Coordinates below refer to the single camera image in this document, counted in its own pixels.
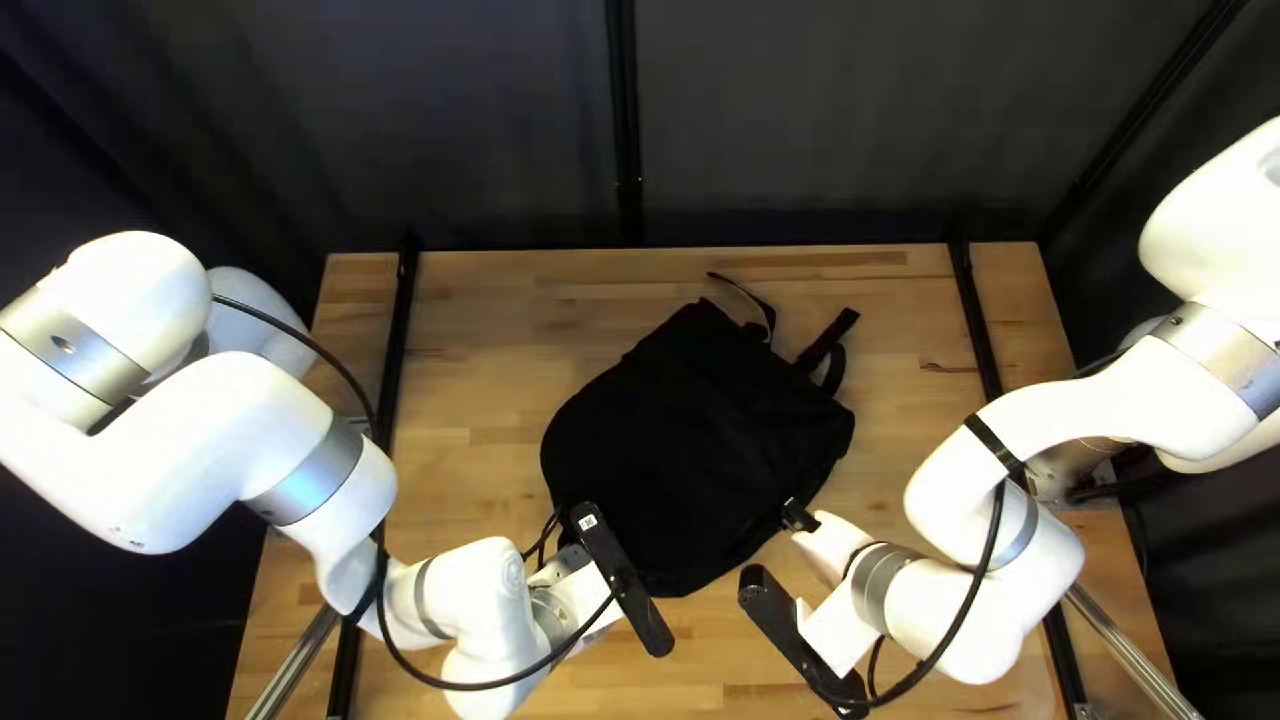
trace black cable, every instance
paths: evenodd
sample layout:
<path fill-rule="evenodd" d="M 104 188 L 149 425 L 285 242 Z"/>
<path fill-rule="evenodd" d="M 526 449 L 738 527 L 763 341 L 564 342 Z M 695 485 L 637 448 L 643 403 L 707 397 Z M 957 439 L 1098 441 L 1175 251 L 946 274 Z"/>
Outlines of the black cable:
<path fill-rule="evenodd" d="M 370 423 L 374 421 L 374 406 L 369 401 L 369 396 L 365 395 L 365 389 L 360 387 L 360 382 L 356 380 L 356 377 L 351 374 L 351 370 L 348 370 L 347 366 L 343 365 L 342 361 L 338 360 L 338 357 L 335 357 L 332 352 L 329 352 L 324 346 L 321 346 L 319 342 L 308 337 L 302 331 L 298 331 L 297 328 L 289 325 L 288 323 L 273 318 L 271 315 L 268 315 L 266 313 L 262 313 L 256 307 L 244 305 L 238 300 L 223 297 L 221 295 L 214 295 L 212 299 L 215 302 L 220 302 L 233 310 L 239 310 L 246 315 L 257 318 L 259 320 L 271 325 L 273 328 L 280 331 L 282 333 L 307 346 L 310 350 L 315 351 L 315 354 L 319 355 L 320 357 L 324 357 L 325 363 L 329 363 L 329 365 L 332 365 L 333 369 L 337 370 L 338 374 L 342 375 L 344 380 L 347 380 L 347 384 L 351 386 L 351 389 L 353 389 L 356 395 L 360 397 L 360 402 L 365 406 L 365 413 L 369 416 L 369 421 Z M 540 543 L 545 543 L 547 537 L 550 537 L 550 533 L 556 527 L 557 518 L 558 512 L 553 512 L 552 516 L 547 520 L 547 527 L 543 529 L 543 537 L 539 539 Z M 609 603 L 612 603 L 614 600 L 622 596 L 622 585 L 613 587 L 612 591 L 609 592 L 609 597 L 604 598 L 604 602 L 602 602 L 600 606 L 595 610 L 595 612 L 593 612 L 591 616 L 588 618 L 586 623 L 582 623 L 582 625 L 577 630 L 573 630 L 572 634 L 564 638 L 562 643 L 552 648 L 552 651 L 545 656 L 543 656 L 541 660 L 534 662 L 529 667 L 525 667 L 524 670 L 513 675 L 507 675 L 506 678 L 498 678 L 497 680 L 488 680 L 484 683 L 453 683 L 440 678 L 433 678 L 431 675 L 428 675 L 426 673 L 422 673 L 421 670 L 415 667 L 401 653 L 399 648 L 396 647 L 396 642 L 392 639 L 390 628 L 387 625 L 387 603 L 384 598 L 384 589 L 387 587 L 387 551 L 385 551 L 387 533 L 383 525 L 384 525 L 383 523 L 379 523 L 378 527 L 374 528 L 374 532 L 371 533 L 374 537 L 374 543 L 378 546 L 374 577 L 370 579 L 370 583 L 376 583 L 378 588 L 378 594 L 375 596 L 374 600 L 374 607 L 376 609 L 376 615 L 378 615 L 378 628 L 383 633 L 383 643 L 387 646 L 387 651 L 390 652 L 393 659 L 396 659 L 396 662 L 399 664 L 399 666 L 406 673 L 412 675 L 415 679 L 428 685 L 431 685 L 433 688 L 438 688 L 442 691 L 474 692 L 474 691 L 492 691 L 494 688 L 500 688 L 503 685 L 518 683 L 520 680 L 524 680 L 534 675 L 535 673 L 540 671 L 543 667 L 547 667 L 552 662 L 556 662 L 564 653 L 573 650 L 573 646 L 577 644 L 577 641 L 582 639 L 582 637 L 586 635 L 586 632 L 591 629 L 591 625 L 594 625 L 595 621 L 599 620 L 602 615 L 604 615 L 604 611 L 609 609 Z"/>
<path fill-rule="evenodd" d="M 291 325 L 291 324 L 288 324 L 288 323 L 285 323 L 283 320 L 279 320 L 276 318 L 273 318 L 271 315 L 268 315 L 266 313 L 259 310 L 257 307 L 252 307 L 250 305 L 244 305 L 239 300 L 232 300 L 230 297 L 224 297 L 221 295 L 214 295 L 214 302 L 219 302 L 219 304 L 225 305 L 225 306 L 228 306 L 228 307 L 230 307 L 233 310 L 239 310 L 241 313 L 244 313 L 246 315 L 250 315 L 252 318 L 256 318 L 256 319 L 259 319 L 259 320 L 269 324 L 273 328 L 280 331 L 282 333 L 284 333 L 284 334 L 292 337 L 293 340 L 301 342 L 302 345 L 307 346 L 308 350 L 311 350 L 312 352 L 315 352 L 320 357 L 324 357 L 324 361 L 328 363 L 329 365 L 332 365 L 334 370 L 338 370 L 338 374 L 342 375 L 342 379 L 347 380 L 347 384 L 351 386 L 351 389 L 356 391 L 356 396 L 360 397 L 360 404 L 365 407 L 365 416 L 369 419 L 370 423 L 374 421 L 374 404 L 370 402 L 369 401 L 369 396 L 365 395 L 365 388 L 360 387 L 360 382 L 356 379 L 356 375 L 352 375 L 351 370 L 348 370 L 347 366 L 343 365 L 342 361 L 338 360 L 333 355 L 333 352 L 329 352 L 323 345 L 320 345 L 319 342 L 316 342 L 315 340 L 312 340 L 305 332 L 294 328 L 293 325 Z"/>
<path fill-rule="evenodd" d="M 529 560 L 530 557 L 532 557 L 534 552 L 536 551 L 538 552 L 538 565 L 541 566 L 541 564 L 543 564 L 543 546 L 547 544 L 547 538 L 552 537 L 552 533 L 556 530 L 556 525 L 558 525 L 558 524 L 559 524 L 559 509 L 556 509 L 556 510 L 552 510 L 552 516 L 548 518 L 547 523 L 543 524 L 543 532 L 538 536 L 538 539 L 534 541 L 534 544 L 529 546 L 529 550 L 526 550 L 525 552 L 520 553 L 520 559 L 521 560 Z"/>
<path fill-rule="evenodd" d="M 879 648 L 884 644 L 884 635 L 876 638 L 876 644 L 872 646 L 872 659 L 867 661 L 867 693 L 876 700 L 879 693 L 876 692 L 876 661 L 879 660 Z"/>

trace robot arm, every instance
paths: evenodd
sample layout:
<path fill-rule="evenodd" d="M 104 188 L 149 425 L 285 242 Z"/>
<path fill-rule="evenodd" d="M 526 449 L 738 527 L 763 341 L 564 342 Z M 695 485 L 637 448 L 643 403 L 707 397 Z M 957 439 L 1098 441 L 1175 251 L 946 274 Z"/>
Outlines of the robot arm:
<path fill-rule="evenodd" d="M 1190 466 L 1228 456 L 1221 466 L 1276 445 L 1277 228 L 1280 119 L 1197 170 L 1147 223 L 1143 264 L 1183 306 L 1096 375 L 1025 387 L 988 404 L 916 469 L 905 489 L 906 515 L 952 562 L 877 542 L 822 511 L 809 530 L 792 536 L 835 587 L 817 610 L 796 605 L 806 646 L 837 676 L 881 634 L 928 656 L 969 589 L 966 568 L 978 564 L 993 491 L 1004 482 L 988 573 L 936 665 L 957 680 L 989 683 L 1012 666 L 1025 635 L 1084 562 L 1066 525 L 1005 479 L 1010 468 L 1091 437 L 1147 443 L 1166 464 Z"/>
<path fill-rule="evenodd" d="M 394 502 L 394 468 L 296 379 L 310 352 L 256 322 L 210 315 L 211 283 L 301 324 L 257 278 L 206 274 L 178 243 L 140 232 L 81 247 L 0 311 L 0 461 L 132 552 L 182 548 L 242 501 L 310 551 L 325 601 L 349 614 L 375 573 L 369 533 Z M 137 402 L 88 432 L 147 378 Z M 456 642 L 443 669 L 456 683 L 529 667 L 611 597 L 595 562 L 564 555 L 534 578 L 497 537 L 413 565 L 388 559 L 392 639 L 404 650 Z M 611 602 L 591 630 L 621 616 Z M 381 639 L 375 607 L 358 625 Z M 504 717 L 547 673 L 447 698 L 463 717 Z"/>

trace wooden table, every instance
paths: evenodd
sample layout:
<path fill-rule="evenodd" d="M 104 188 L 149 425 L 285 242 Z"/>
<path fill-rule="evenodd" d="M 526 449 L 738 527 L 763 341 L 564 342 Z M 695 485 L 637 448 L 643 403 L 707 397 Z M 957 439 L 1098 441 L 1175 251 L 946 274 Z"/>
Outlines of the wooden table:
<path fill-rule="evenodd" d="M 974 275 L 1010 388 L 1074 368 L 1033 243 L 973 247 Z M 774 350 L 812 341 L 849 305 L 863 316 L 846 337 L 849 368 L 837 398 L 858 415 L 847 456 L 812 509 L 877 538 L 929 551 L 902 514 L 914 468 L 974 409 L 982 388 L 947 251 L 941 245 L 428 252 L 421 258 L 404 357 L 394 460 L 399 496 L 388 547 L 412 562 L 499 534 L 525 546 L 550 510 L 538 462 L 557 407 L 684 302 L 705 295 L 740 319 L 750 310 L 709 269 L 745 283 L 780 311 Z M 366 387 L 378 372 L 394 293 L 393 255 L 329 259 L 315 334 L 352 364 Z M 328 369 L 308 378 L 340 411 L 353 398 Z M 1084 539 L 1084 584 L 1161 667 L 1169 661 L 1119 511 L 1064 515 Z M 792 593 L 817 605 L 824 588 L 777 536 L 755 557 Z M 517 717 L 832 717 L 736 605 L 737 573 L 658 606 L 677 638 L 648 657 L 620 624 L 566 662 Z M 262 552 L 228 710 L 242 717 L 319 609 L 310 557 L 271 533 Z M 1102 717 L 1158 716 L 1101 642 L 1068 610 L 1089 700 Z M 330 638 L 285 717 L 324 717 Z M 417 684 L 376 642 L 365 642 L 357 689 L 362 719 L 452 717 L 440 693 Z M 412 653 L 431 671 L 443 651 Z M 887 687 L 914 660 L 886 644 Z M 1042 632 L 1018 665 L 989 685 L 933 674 L 874 717 L 1064 717 Z"/>

